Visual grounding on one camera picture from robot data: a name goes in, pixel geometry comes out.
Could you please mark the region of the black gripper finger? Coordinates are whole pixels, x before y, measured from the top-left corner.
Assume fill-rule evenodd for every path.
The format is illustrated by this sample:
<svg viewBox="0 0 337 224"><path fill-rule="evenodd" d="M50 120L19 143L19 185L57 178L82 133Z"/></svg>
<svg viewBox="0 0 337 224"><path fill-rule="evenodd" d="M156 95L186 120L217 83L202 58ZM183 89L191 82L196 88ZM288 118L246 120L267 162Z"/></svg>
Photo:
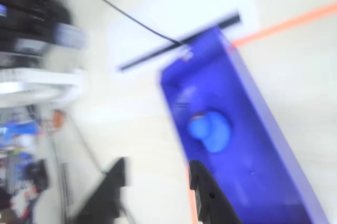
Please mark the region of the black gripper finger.
<svg viewBox="0 0 337 224"><path fill-rule="evenodd" d="M74 217L76 224L109 224L121 216L121 188L126 186L126 158L120 157L109 170L101 170L102 181L90 193Z"/></svg>
<svg viewBox="0 0 337 224"><path fill-rule="evenodd" d="M189 188L194 191L198 221L211 224L242 222L217 181L198 160L189 161Z"/></svg>

